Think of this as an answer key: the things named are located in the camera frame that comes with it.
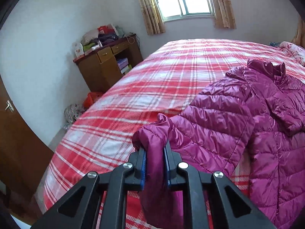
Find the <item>pink blanket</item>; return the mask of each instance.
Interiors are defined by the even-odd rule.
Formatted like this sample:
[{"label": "pink blanket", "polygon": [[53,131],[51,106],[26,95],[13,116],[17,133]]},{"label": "pink blanket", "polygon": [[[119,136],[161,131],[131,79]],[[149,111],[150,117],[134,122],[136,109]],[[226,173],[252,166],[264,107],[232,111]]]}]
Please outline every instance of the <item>pink blanket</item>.
[{"label": "pink blanket", "polygon": [[286,49],[301,65],[305,66],[305,49],[303,47],[297,46],[291,42],[283,41],[280,44],[280,48]]}]

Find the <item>orange basket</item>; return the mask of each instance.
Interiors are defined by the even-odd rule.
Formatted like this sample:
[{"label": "orange basket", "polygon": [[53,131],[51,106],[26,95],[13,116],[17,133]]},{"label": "orange basket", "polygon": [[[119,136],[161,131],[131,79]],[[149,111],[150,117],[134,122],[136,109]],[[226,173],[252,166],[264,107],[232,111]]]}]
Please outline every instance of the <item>orange basket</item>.
[{"label": "orange basket", "polygon": [[83,102],[83,107],[90,108],[103,94],[103,92],[90,92]]}]

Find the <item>metal screw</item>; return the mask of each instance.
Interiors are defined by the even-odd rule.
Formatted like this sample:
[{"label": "metal screw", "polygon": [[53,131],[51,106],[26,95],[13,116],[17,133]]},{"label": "metal screw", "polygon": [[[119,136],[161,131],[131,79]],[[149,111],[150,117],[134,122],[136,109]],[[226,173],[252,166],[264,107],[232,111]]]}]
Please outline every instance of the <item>metal screw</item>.
[{"label": "metal screw", "polygon": [[224,176],[224,174],[221,171],[215,171],[214,176],[218,177],[218,178],[222,178]]},{"label": "metal screw", "polygon": [[95,178],[95,177],[97,176],[97,173],[96,173],[95,171],[90,171],[90,172],[87,174],[87,176],[88,176],[89,178]]},{"label": "metal screw", "polygon": [[132,168],[132,163],[124,163],[124,164],[123,164],[123,167],[124,167],[125,169],[130,169],[130,168]]},{"label": "metal screw", "polygon": [[189,165],[187,163],[181,162],[178,164],[179,168],[186,169]]}]

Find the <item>purple clothing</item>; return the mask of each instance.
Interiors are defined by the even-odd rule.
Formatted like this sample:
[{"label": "purple clothing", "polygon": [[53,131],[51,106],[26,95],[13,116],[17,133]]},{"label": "purple clothing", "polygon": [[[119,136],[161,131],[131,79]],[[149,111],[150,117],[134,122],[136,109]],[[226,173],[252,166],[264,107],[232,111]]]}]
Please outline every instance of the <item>purple clothing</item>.
[{"label": "purple clothing", "polygon": [[146,184],[140,194],[147,223],[183,228],[181,192],[164,183],[163,148],[197,170],[230,176],[248,148],[250,198],[280,229],[288,229],[305,205],[305,85],[286,75],[285,64],[258,60],[234,68],[205,87],[179,115],[133,136],[147,151]]}]

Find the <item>red plaid bedsheet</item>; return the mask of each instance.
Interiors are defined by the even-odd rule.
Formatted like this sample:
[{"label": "red plaid bedsheet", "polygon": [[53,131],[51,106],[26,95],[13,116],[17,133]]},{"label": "red plaid bedsheet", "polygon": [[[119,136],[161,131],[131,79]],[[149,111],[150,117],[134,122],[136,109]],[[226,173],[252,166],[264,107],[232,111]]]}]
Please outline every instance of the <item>red plaid bedsheet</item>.
[{"label": "red plaid bedsheet", "polygon": [[[89,171],[105,173],[126,162],[132,135],[158,113],[180,113],[207,84],[248,59],[286,63],[288,74],[305,82],[305,67],[288,52],[234,40],[169,42],[117,82],[67,132],[49,165],[44,203],[49,209]],[[231,180],[247,195],[250,160],[245,152]],[[128,193],[126,228],[145,222],[139,197]]]}]

